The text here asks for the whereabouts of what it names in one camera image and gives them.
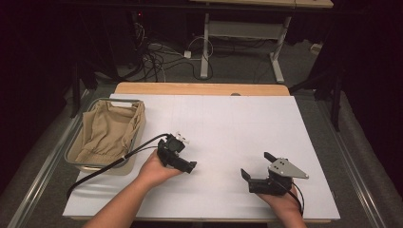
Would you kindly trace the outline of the khaki pants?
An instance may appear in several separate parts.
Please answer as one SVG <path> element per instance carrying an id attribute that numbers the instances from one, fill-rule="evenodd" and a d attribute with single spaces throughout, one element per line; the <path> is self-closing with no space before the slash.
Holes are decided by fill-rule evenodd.
<path id="1" fill-rule="evenodd" d="M 82 147 L 75 162 L 106 165 L 129 152 L 145 120 L 142 101 L 124 103 L 98 100 L 83 114 Z"/>

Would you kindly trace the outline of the black stand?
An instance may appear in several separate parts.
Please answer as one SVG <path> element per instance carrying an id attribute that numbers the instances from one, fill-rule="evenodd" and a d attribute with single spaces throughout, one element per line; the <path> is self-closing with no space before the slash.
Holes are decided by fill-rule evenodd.
<path id="1" fill-rule="evenodd" d="M 316 73 L 313 77 L 289 88 L 291 94 L 301 89 L 313 89 L 317 101 L 330 99 L 332 102 L 330 121 L 336 131 L 339 131 L 339 110 L 344 68 L 340 65 L 330 65 Z"/>
<path id="2" fill-rule="evenodd" d="M 88 61 L 76 61 L 71 66 L 72 109 L 74 118 L 81 107 L 81 84 L 87 89 L 96 89 L 98 83 L 92 65 Z"/>

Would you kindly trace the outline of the beige storage basket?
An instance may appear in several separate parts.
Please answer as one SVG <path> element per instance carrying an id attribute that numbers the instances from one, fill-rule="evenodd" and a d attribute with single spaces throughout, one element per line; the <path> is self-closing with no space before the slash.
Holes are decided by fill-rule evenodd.
<path id="1" fill-rule="evenodd" d="M 100 98 L 81 114 L 65 161 L 93 173 L 140 145 L 146 123 L 144 102 Z"/>

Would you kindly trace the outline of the white table cover sheet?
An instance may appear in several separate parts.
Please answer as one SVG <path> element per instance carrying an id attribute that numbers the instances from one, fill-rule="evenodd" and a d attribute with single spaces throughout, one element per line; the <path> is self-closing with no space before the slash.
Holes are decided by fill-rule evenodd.
<path id="1" fill-rule="evenodd" d="M 248 190 L 241 177 L 268 175 L 263 154 L 286 158 L 307 174 L 296 180 L 307 220 L 336 220 L 336 203 L 292 96 L 142 95 L 146 123 L 142 140 L 163 133 L 188 141 L 181 156 L 196 162 L 151 190 L 138 219 L 243 220 L 273 218 L 269 206 Z"/>

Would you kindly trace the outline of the metal floor rail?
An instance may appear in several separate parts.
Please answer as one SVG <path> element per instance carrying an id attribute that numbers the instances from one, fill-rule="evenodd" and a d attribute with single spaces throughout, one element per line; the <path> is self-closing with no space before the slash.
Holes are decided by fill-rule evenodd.
<path id="1" fill-rule="evenodd" d="M 336 131 L 330 120 L 331 114 L 328 110 L 328 106 L 324 102 L 319 102 L 317 105 L 321 116 L 324 118 L 325 123 L 330 128 L 332 135 L 336 140 L 341 160 L 345 166 L 345 172 L 349 176 L 352 186 L 354 187 L 355 194 L 357 195 L 361 207 L 363 208 L 367 219 L 371 223 L 372 228 L 386 228 L 386 223 L 379 213 L 374 201 L 374 197 L 359 173 L 350 151 L 342 138 L 341 132 Z"/>
<path id="2" fill-rule="evenodd" d="M 91 102 L 93 91 L 85 90 L 74 98 L 67 96 L 67 105 L 46 129 L 24 158 L 3 197 L 9 207 L 5 228 L 24 228 L 40 198 L 47 189 L 65 150 L 72 139 L 72 131 L 84 108 Z"/>

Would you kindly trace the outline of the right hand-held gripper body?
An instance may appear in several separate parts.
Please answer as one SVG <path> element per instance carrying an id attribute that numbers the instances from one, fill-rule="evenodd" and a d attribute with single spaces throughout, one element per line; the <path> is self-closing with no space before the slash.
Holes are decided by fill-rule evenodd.
<path id="1" fill-rule="evenodd" d="M 283 196 L 290 191 L 293 179 L 308 179 L 309 175 L 285 158 L 278 158 L 268 166 L 266 179 L 251 178 L 248 183 L 250 193 Z"/>

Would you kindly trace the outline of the person's left hand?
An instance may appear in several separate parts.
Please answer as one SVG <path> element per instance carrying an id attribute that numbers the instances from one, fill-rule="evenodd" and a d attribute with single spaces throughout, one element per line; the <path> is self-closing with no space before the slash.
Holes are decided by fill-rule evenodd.
<path id="1" fill-rule="evenodd" d="M 178 169 L 163 166 L 157 151 L 154 150 L 141 167 L 136 180 L 144 188 L 151 189 L 181 173 Z"/>

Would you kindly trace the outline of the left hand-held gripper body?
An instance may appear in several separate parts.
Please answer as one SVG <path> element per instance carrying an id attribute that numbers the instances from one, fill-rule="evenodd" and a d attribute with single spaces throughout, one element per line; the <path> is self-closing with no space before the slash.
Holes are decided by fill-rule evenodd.
<path id="1" fill-rule="evenodd" d="M 186 143 L 188 140 L 179 133 L 176 135 L 169 134 L 165 140 L 160 140 L 157 155 L 163 166 L 172 166 L 173 161 L 181 159 L 179 154 L 185 149 Z"/>

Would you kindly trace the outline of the person's right hand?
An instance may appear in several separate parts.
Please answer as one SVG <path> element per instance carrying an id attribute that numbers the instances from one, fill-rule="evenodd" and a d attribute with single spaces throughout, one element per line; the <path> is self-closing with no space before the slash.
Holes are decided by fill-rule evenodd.
<path id="1" fill-rule="evenodd" d="M 286 193 L 283 196 L 258 194 L 258 197 L 265 201 L 271 207 L 277 218 L 282 221 L 301 219 L 296 196 L 297 190 L 294 187 L 290 189 L 290 193 Z"/>

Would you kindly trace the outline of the desk with white metal legs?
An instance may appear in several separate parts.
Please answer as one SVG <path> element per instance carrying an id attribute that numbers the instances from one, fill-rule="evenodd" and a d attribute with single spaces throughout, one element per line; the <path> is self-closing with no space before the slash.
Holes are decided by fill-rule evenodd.
<path id="1" fill-rule="evenodd" d="M 269 53 L 269 61 L 276 81 L 284 83 L 284 78 L 278 62 L 279 53 L 296 10 L 328 10 L 334 6 L 332 0 L 192 0 L 204 3 L 207 7 L 227 4 L 229 7 L 265 7 L 271 10 L 290 10 L 291 14 L 282 16 L 280 22 L 251 22 L 242 19 L 212 19 L 211 13 L 204 15 L 203 48 L 201 53 L 201 77 L 206 79 L 213 74 L 209 58 L 213 53 L 210 37 L 272 39 L 277 45 Z"/>

